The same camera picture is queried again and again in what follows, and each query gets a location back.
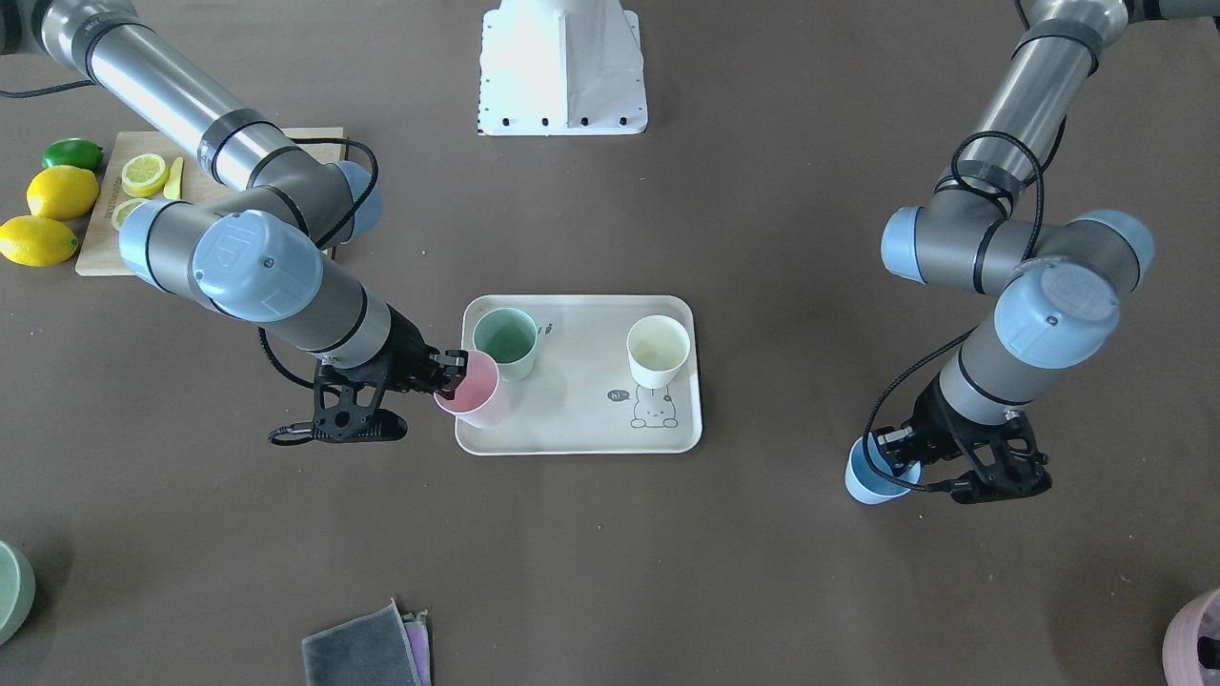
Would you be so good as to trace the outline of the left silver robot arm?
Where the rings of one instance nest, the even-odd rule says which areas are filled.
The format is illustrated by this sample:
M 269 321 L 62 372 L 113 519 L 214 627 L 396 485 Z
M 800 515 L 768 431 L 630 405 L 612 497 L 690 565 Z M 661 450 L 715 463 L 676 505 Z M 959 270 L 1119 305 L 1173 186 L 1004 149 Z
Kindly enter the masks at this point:
M 921 284 L 996 295 L 898 427 L 867 422 L 845 465 L 858 502 L 910 492 L 960 504 L 1050 488 L 1026 408 L 1093 356 L 1146 282 L 1153 236 L 1128 212 L 1047 223 L 1046 170 L 1078 90 L 1128 24 L 1216 17 L 1215 1 L 1037 1 L 1006 74 L 952 153 L 926 208 L 902 208 L 882 236 L 884 269 Z

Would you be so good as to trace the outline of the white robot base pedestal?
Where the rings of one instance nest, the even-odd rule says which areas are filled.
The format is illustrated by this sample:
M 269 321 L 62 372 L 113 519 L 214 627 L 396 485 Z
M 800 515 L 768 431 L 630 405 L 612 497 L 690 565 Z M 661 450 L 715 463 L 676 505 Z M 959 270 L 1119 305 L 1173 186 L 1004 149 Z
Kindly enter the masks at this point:
M 640 20 L 619 1 L 501 1 L 483 13 L 482 135 L 630 135 L 649 121 Z

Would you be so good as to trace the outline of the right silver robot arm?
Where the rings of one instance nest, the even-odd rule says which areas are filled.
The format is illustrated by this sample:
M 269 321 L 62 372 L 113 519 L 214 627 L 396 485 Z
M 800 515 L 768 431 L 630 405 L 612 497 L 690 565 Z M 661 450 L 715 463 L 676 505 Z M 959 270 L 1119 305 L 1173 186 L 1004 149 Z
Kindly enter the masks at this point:
M 382 214 L 378 165 L 322 164 L 149 28 L 128 1 L 5 1 L 2 52 L 45 52 L 156 126 L 214 182 L 216 201 L 155 199 L 120 231 L 128 270 L 159 291 L 257 325 L 316 360 L 314 417 L 274 446 L 401 439 L 388 392 L 450 400 L 467 374 L 327 249 Z

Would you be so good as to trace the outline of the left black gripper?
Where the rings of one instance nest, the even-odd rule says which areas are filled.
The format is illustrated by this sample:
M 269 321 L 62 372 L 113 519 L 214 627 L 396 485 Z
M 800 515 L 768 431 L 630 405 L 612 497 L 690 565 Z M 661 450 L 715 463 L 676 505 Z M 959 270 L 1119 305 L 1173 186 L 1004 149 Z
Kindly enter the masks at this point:
M 917 395 L 906 424 L 874 431 L 872 450 L 872 474 L 878 478 L 899 488 L 950 494 L 959 504 L 1038 496 L 1053 486 L 1047 457 L 1024 413 L 999 425 L 976 424 L 949 405 L 936 381 Z M 904 477 L 914 466 L 954 457 L 970 465 L 963 476 L 932 485 Z

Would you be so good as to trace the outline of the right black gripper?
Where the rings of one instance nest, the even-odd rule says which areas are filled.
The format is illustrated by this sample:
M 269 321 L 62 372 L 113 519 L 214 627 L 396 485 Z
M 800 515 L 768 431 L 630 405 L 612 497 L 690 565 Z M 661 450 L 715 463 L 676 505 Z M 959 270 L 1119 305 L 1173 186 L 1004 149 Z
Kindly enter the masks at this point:
M 360 443 L 401 439 L 407 433 L 404 417 L 382 408 L 386 392 L 418 392 L 453 400 L 466 375 L 468 352 L 439 352 L 428 345 L 418 328 L 396 310 L 390 311 L 388 338 L 379 352 L 355 367 L 318 361 L 314 381 L 296 377 L 268 352 L 268 360 L 285 378 L 314 391 L 314 417 L 279 427 L 268 435 L 274 446 L 300 446 L 310 439 L 325 443 Z

